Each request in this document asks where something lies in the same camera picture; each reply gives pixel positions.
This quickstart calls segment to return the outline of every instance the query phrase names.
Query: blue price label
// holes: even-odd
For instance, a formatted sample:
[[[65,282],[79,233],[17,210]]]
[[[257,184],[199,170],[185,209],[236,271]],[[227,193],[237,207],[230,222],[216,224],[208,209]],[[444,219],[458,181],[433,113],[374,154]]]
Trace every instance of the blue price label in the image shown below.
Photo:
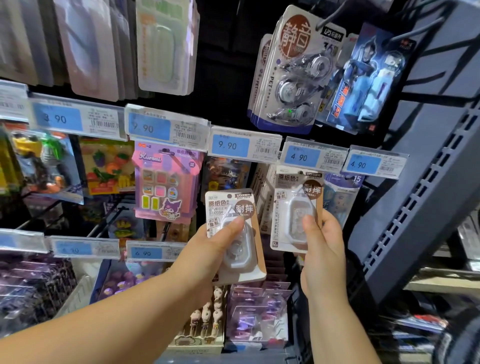
[[[285,156],[285,164],[315,168],[319,157],[320,149],[289,146]]]
[[[375,174],[381,162],[382,159],[380,157],[352,154],[346,171],[360,174]]]
[[[58,254],[93,255],[92,246],[82,242],[56,242]]]
[[[166,142],[170,141],[170,120],[135,114],[133,112],[129,114],[128,120],[129,134],[145,136],[149,139],[159,139]]]
[[[212,142],[212,153],[220,154],[228,157],[248,156],[248,148],[250,147],[249,138],[241,138],[239,136],[214,134]]]
[[[139,246],[134,246],[130,248],[130,251],[132,253],[132,256],[130,256],[129,258],[131,259],[162,259],[162,248],[143,248]]]
[[[0,233],[0,247],[2,248],[16,248],[17,243],[11,234]]]
[[[65,106],[46,105],[34,102],[33,109],[38,125],[44,128],[57,128],[82,132],[80,110]]]

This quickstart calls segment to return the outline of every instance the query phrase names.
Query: brown circle logo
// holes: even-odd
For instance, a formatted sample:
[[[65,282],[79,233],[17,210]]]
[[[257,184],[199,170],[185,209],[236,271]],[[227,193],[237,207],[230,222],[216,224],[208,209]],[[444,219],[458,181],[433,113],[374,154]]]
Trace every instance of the brown circle logo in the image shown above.
[[[303,190],[311,200],[316,200],[322,194],[322,185],[316,180],[307,180],[303,184]]]
[[[262,48],[262,64],[265,66],[267,62],[268,50],[270,49],[270,43],[272,40],[269,40],[265,43],[264,47]]]
[[[283,26],[280,50],[285,58],[296,57],[307,49],[312,29],[308,19],[301,14],[292,16]]]
[[[235,211],[243,217],[244,220],[252,218],[255,213],[255,206],[247,200],[240,200],[235,204]]]

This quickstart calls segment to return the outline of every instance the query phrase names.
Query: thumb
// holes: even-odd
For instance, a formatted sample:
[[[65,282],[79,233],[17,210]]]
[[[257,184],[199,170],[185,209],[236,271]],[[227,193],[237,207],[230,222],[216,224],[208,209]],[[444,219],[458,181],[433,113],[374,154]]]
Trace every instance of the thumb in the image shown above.
[[[320,252],[322,245],[326,244],[325,237],[312,215],[305,215],[302,224],[307,234],[308,251],[315,255]]]
[[[236,217],[226,227],[212,236],[210,241],[215,243],[215,245],[222,249],[222,251],[226,250],[238,234],[241,233],[244,223],[245,221],[243,220],[243,217]]]

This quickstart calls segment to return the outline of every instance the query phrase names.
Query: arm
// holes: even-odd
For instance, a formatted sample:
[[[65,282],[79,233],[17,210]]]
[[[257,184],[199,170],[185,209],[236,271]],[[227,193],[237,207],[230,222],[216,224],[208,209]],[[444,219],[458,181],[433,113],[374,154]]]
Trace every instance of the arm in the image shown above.
[[[308,298],[313,358],[325,364],[380,364],[348,303],[342,229],[326,210],[322,220],[320,230],[312,216],[303,219],[308,253],[300,280]]]
[[[167,272],[0,340],[0,362],[153,363],[211,299],[212,278],[242,229],[237,218],[208,239],[203,225]]]

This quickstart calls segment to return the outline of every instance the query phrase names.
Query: hand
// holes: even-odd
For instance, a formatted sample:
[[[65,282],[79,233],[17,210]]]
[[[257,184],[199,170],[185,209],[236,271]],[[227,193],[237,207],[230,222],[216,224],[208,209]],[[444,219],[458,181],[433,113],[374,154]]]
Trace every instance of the hand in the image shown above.
[[[168,270],[179,286],[188,290],[192,312],[212,297],[212,279],[222,264],[225,251],[243,230],[243,224],[243,218],[237,217],[210,239],[206,224],[202,225]]]
[[[307,234],[308,253],[305,256],[300,283],[307,298],[317,303],[348,302],[346,260],[342,228],[327,210],[322,211],[320,229],[311,215],[302,223]]]

